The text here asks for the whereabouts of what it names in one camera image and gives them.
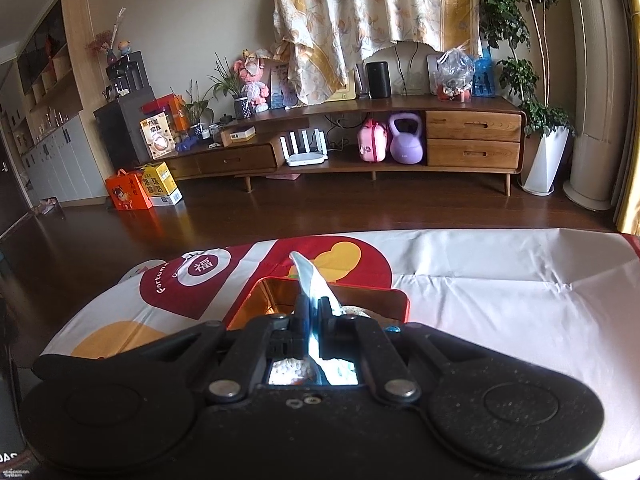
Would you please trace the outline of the white wifi router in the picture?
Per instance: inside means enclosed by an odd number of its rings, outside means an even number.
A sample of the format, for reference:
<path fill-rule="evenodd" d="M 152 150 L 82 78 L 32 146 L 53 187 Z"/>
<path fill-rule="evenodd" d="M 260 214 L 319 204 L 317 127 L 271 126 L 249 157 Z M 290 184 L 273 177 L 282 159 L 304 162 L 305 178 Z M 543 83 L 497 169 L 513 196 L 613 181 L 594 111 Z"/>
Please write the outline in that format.
<path fill-rule="evenodd" d="M 286 136 L 280 136 L 280 149 L 285 163 L 289 167 L 317 166 L 329 158 L 326 146 L 326 133 L 314 129 L 290 131 Z"/>

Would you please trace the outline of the yellow carton box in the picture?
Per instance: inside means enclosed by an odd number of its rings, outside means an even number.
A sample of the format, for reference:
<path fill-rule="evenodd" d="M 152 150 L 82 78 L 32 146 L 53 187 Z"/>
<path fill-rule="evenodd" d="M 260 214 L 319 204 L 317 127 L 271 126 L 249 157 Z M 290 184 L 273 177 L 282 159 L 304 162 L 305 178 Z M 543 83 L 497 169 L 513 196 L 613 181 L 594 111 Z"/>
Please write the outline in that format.
<path fill-rule="evenodd" d="M 182 201 L 182 193 L 166 162 L 143 166 L 139 177 L 153 207 L 172 207 Z"/>

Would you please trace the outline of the small cream box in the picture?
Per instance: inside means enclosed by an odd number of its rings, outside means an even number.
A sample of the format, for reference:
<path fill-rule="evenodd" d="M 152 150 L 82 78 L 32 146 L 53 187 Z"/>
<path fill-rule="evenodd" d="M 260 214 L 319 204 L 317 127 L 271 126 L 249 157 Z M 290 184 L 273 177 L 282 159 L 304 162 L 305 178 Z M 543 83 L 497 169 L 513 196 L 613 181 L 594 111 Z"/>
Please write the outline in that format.
<path fill-rule="evenodd" d="M 228 148 L 231 145 L 248 142 L 254 139 L 256 136 L 256 129 L 254 127 L 240 129 L 240 128 L 225 128 L 220 132 L 220 138 L 222 145 Z"/>

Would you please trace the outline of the orange gift box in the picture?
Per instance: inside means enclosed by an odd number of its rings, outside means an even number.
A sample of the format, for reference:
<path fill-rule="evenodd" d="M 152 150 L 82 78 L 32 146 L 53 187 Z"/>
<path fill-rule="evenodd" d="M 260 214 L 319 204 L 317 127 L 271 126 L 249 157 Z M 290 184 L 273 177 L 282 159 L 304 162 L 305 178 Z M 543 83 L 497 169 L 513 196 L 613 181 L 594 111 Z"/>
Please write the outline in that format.
<path fill-rule="evenodd" d="M 105 187 L 118 211 L 148 210 L 153 207 L 137 171 L 119 169 L 105 180 Z"/>

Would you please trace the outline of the festive printed tablecloth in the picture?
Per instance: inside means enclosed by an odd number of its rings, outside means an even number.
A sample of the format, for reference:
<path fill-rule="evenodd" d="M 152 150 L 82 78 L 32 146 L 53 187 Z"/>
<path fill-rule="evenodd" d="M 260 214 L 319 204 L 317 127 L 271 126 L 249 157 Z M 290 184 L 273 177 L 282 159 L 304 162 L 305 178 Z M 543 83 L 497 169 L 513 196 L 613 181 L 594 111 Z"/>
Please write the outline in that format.
<path fill-rule="evenodd" d="M 47 352 L 106 358 L 208 320 L 230 321 L 292 252 L 329 282 L 399 289 L 408 318 L 573 376 L 600 396 L 590 466 L 639 474 L 639 241 L 567 229 L 381 231 L 187 252 L 89 302 Z"/>

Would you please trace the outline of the wooden tv cabinet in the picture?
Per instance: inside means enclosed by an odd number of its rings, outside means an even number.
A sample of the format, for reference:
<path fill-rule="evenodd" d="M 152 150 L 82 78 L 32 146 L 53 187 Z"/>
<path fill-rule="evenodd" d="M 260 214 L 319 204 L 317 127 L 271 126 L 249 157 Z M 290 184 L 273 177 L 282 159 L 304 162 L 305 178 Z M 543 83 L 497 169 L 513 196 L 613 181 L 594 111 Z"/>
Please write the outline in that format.
<path fill-rule="evenodd" d="M 393 157 L 382 162 L 361 159 L 357 134 L 368 120 L 385 124 L 396 119 L 398 125 L 408 128 L 411 115 L 418 121 L 416 140 L 423 148 L 420 162 L 406 165 Z M 313 146 L 314 130 L 322 129 L 328 158 L 320 165 L 300 167 L 303 174 L 458 172 L 510 178 L 522 170 L 525 126 L 525 114 L 503 98 L 460 103 L 434 96 L 394 96 L 327 102 L 232 122 L 233 130 L 254 129 L 254 138 L 228 148 L 202 144 L 164 161 L 177 180 L 232 176 L 250 182 L 254 177 L 283 176 L 294 171 L 286 154 L 295 145 Z"/>

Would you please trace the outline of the cereal gift box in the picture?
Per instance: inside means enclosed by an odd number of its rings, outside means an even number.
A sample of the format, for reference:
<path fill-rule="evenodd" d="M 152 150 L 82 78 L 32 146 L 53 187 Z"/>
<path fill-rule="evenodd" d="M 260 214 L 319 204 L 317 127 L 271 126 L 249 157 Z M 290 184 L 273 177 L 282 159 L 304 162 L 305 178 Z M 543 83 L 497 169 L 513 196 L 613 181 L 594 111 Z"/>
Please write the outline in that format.
<path fill-rule="evenodd" d="M 166 113 L 144 118 L 140 129 L 152 159 L 160 159 L 176 151 L 174 132 Z"/>

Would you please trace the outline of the white tall planter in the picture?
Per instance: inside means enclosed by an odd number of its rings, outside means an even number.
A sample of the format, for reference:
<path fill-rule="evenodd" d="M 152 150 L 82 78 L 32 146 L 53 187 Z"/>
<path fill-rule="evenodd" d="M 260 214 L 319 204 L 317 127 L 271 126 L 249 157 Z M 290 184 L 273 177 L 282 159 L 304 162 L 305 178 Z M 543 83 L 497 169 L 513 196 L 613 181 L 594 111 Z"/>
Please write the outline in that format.
<path fill-rule="evenodd" d="M 549 196 L 553 182 L 562 162 L 570 129 L 556 127 L 548 134 L 533 134 L 535 149 L 525 156 L 523 171 L 518 183 L 521 188 L 535 196 Z"/>

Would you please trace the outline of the black cylindrical speaker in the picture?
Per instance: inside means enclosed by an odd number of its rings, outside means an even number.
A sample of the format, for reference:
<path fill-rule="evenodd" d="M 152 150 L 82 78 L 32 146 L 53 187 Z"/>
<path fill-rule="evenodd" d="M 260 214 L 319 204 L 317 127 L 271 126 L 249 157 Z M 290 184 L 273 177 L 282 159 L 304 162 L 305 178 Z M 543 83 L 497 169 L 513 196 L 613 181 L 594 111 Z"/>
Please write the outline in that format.
<path fill-rule="evenodd" d="M 372 99 L 389 99 L 392 96 L 390 88 L 390 72 L 385 61 L 371 62 L 366 65 L 369 93 Z"/>

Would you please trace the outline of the small potted plant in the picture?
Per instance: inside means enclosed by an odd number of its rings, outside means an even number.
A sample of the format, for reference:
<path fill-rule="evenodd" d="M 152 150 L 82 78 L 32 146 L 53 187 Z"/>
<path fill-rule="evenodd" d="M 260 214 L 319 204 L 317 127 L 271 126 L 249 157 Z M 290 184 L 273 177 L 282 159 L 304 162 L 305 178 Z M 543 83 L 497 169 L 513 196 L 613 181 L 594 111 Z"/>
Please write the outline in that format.
<path fill-rule="evenodd" d="M 233 64 L 228 61 L 228 58 L 221 58 L 216 54 L 214 73 L 208 75 L 213 83 L 214 98 L 217 99 L 219 93 L 223 96 L 231 96 L 235 116 L 239 119 L 248 119 L 254 115 L 255 105 L 253 99 L 248 96 L 248 90 L 255 73 L 254 55 L 244 49 Z"/>

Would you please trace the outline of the pink plush doll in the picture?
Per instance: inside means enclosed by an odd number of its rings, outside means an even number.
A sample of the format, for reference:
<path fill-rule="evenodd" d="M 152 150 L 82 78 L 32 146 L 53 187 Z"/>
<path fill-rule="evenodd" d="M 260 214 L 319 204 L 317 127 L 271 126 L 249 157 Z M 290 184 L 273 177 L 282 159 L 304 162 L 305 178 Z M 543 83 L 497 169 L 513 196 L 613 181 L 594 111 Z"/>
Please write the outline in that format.
<path fill-rule="evenodd" d="M 241 81 L 242 92 L 253 107 L 255 114 L 269 110 L 270 90 L 262 81 L 265 73 L 265 62 L 257 53 L 244 49 L 240 58 L 232 66 Z"/>

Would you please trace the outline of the clear plastic bag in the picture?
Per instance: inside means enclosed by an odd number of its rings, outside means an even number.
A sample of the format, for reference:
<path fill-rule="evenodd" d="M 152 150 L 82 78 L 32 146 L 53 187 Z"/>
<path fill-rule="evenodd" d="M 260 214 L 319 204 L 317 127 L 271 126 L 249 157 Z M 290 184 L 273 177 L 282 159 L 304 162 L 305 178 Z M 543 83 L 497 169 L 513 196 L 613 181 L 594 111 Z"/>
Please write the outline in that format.
<path fill-rule="evenodd" d="M 436 94 L 443 101 L 472 99 L 474 60 L 460 48 L 444 52 L 437 60 Z"/>

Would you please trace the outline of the blue plastic container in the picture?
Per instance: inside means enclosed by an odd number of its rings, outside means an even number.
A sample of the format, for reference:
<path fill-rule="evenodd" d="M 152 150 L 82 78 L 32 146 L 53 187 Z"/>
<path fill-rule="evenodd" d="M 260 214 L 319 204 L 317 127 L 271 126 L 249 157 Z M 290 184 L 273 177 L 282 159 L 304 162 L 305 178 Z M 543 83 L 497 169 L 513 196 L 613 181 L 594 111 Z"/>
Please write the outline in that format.
<path fill-rule="evenodd" d="M 494 98 L 496 85 L 490 47 L 482 47 L 482 54 L 474 62 L 473 94 L 478 98 Z"/>

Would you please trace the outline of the floral cloth cover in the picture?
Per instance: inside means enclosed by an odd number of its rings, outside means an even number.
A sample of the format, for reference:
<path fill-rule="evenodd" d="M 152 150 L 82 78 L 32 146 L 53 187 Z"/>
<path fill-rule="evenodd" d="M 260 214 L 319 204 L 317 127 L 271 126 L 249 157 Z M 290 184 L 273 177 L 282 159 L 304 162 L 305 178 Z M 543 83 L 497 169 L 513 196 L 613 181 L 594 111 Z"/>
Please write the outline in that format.
<path fill-rule="evenodd" d="M 273 54 L 306 105 L 326 102 L 357 64 L 398 42 L 480 52 L 480 0 L 273 2 Z"/>

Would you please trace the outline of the white standing air conditioner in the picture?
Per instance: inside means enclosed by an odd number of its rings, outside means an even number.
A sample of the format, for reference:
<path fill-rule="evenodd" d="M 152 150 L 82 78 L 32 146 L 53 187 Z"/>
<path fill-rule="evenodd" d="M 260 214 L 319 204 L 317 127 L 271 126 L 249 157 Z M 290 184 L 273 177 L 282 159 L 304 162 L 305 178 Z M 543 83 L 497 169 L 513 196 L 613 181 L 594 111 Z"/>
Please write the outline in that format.
<path fill-rule="evenodd" d="M 563 190 L 594 211 L 612 208 L 627 131 L 630 53 L 624 0 L 570 0 L 576 53 L 576 140 Z"/>

